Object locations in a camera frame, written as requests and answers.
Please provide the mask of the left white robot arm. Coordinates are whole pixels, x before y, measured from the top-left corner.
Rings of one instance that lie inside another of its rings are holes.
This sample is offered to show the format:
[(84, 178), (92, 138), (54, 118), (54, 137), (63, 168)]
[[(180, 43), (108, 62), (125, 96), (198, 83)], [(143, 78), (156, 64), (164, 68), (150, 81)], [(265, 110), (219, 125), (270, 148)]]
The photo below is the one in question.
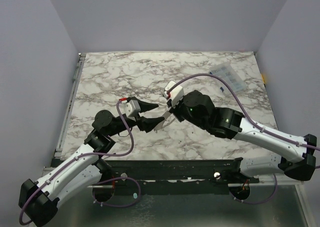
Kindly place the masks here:
[(23, 215), (27, 215), (36, 226), (42, 227), (56, 215), (66, 200), (82, 189), (106, 183), (111, 183), (114, 188), (116, 181), (128, 179), (128, 176), (116, 177), (102, 159), (103, 156), (111, 156), (109, 151), (115, 144), (111, 137), (123, 131), (132, 136), (132, 128), (135, 126), (148, 133), (164, 117), (140, 116), (141, 113), (158, 108), (156, 103), (144, 102), (136, 97), (121, 98), (117, 102), (117, 109), (121, 103), (124, 103), (124, 114), (119, 113), (115, 117), (108, 110), (99, 111), (92, 123), (93, 131), (72, 156), (38, 180), (27, 179), (21, 185), (18, 201), (21, 208), (20, 225), (26, 225)]

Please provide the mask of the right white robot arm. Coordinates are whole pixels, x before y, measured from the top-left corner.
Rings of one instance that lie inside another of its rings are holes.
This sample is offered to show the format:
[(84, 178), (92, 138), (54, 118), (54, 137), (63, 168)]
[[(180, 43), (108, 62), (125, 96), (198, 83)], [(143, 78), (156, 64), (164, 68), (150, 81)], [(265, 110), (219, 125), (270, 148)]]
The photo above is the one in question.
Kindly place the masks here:
[(270, 174), (284, 174), (298, 181), (309, 181), (313, 176), (316, 158), (307, 146), (316, 145), (313, 135), (294, 136), (266, 127), (239, 111), (216, 107), (208, 95), (197, 90), (169, 93), (167, 99), (170, 112), (180, 122), (188, 121), (217, 138), (251, 143), (272, 152), (265, 157), (236, 159), (236, 166), (229, 171), (234, 182)]

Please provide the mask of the clear plastic organizer box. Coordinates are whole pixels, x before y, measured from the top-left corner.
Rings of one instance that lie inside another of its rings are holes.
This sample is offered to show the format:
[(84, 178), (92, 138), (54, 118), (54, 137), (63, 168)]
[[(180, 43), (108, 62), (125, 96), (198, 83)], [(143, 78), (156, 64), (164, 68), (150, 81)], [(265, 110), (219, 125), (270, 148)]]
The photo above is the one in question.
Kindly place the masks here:
[(240, 93), (247, 88), (247, 84), (228, 62), (214, 65), (208, 72), (224, 80), (235, 93)]

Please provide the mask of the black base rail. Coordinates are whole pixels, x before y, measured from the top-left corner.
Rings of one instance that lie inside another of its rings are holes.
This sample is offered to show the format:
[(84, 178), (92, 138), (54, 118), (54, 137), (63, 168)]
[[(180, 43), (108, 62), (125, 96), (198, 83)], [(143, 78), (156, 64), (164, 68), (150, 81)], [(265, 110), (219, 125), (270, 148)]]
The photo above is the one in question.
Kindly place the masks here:
[(97, 187), (101, 194), (130, 195), (137, 187), (142, 195), (227, 195), (229, 184), (237, 186), (259, 180), (240, 172), (241, 158), (234, 160), (105, 160)]

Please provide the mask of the metal side rail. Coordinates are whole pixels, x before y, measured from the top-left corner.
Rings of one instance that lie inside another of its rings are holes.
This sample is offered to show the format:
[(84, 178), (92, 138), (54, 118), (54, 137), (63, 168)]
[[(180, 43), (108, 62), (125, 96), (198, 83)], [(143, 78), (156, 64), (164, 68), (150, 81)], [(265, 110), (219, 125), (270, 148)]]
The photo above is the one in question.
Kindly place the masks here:
[(62, 156), (63, 146), (64, 146), (66, 134), (68, 131), (69, 122), (71, 119), (72, 109), (74, 106), (76, 93), (77, 93), (77, 89), (78, 89), (78, 86), (80, 83), (80, 78), (81, 78), (81, 74), (82, 74), (82, 70), (83, 70), (83, 66), (84, 66), (84, 62), (85, 62), (87, 54), (86, 53), (79, 53), (78, 55), (79, 55), (79, 59), (76, 64), (75, 72), (74, 72), (73, 79), (72, 79), (72, 89), (70, 92), (66, 112), (64, 115), (64, 119), (63, 119), (62, 128), (61, 128), (59, 138), (58, 138), (58, 142), (57, 142), (56, 148), (54, 150), (54, 154), (53, 154), (54, 159), (60, 159)]

